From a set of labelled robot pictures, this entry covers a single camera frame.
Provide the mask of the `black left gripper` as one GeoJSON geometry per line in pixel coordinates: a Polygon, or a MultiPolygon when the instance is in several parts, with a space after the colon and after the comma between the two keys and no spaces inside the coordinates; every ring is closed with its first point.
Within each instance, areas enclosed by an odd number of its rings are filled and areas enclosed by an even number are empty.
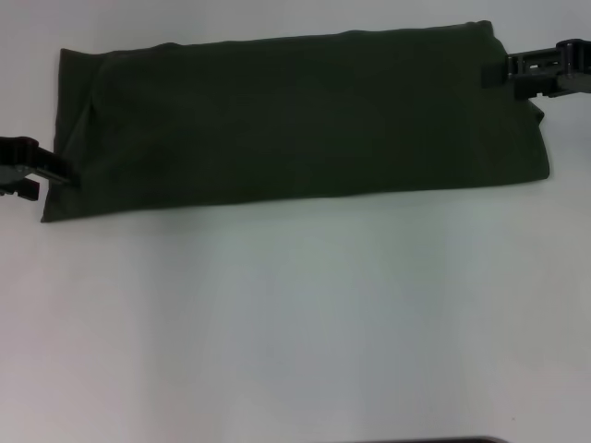
{"type": "Polygon", "coordinates": [[[28,178],[32,173],[57,185],[78,185],[78,175],[71,164],[40,148],[35,139],[1,137],[1,195],[37,201],[40,184],[28,178]]]}

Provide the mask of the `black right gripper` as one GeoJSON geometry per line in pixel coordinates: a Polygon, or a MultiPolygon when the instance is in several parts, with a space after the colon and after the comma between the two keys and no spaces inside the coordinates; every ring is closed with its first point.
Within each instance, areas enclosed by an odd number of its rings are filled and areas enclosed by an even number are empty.
{"type": "Polygon", "coordinates": [[[481,70],[483,88],[513,83],[513,96],[518,101],[538,95],[560,97],[590,93],[590,41],[571,39],[556,47],[508,54],[502,62],[486,65],[481,70]]]}

